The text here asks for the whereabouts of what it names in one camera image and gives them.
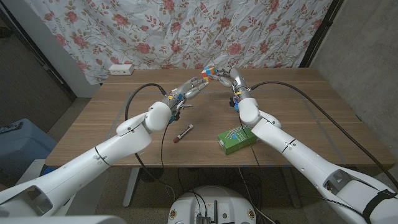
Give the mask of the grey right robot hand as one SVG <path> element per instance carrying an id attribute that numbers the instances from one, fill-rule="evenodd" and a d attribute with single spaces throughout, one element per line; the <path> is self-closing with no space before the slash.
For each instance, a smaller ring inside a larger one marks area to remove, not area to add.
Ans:
<path id="1" fill-rule="evenodd" d="M 232 89 L 242 100 L 252 97 L 243 76 L 236 68 L 222 68 L 213 79 L 219 81 L 224 87 Z"/>

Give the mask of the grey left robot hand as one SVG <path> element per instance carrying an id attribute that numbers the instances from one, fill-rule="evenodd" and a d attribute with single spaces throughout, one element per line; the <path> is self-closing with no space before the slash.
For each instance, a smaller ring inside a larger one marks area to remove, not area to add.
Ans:
<path id="1" fill-rule="evenodd" d="M 209 82 L 202 78 L 193 77 L 184 84 L 176 87 L 161 100 L 171 110 L 178 108 L 185 100 L 191 100 L 196 97 Z"/>

